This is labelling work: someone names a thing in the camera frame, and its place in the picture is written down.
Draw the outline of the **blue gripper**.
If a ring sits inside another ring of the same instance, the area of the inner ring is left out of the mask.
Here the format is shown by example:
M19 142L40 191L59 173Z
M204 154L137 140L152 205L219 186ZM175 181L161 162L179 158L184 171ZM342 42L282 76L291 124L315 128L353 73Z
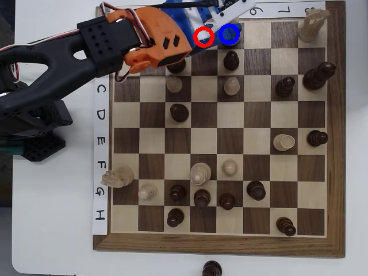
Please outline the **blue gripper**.
M208 26L202 26L202 18L197 7L190 8L161 8L182 29L189 44L191 52L196 55L205 49L220 44L234 45L240 40L242 26L240 24L225 24L214 32Z

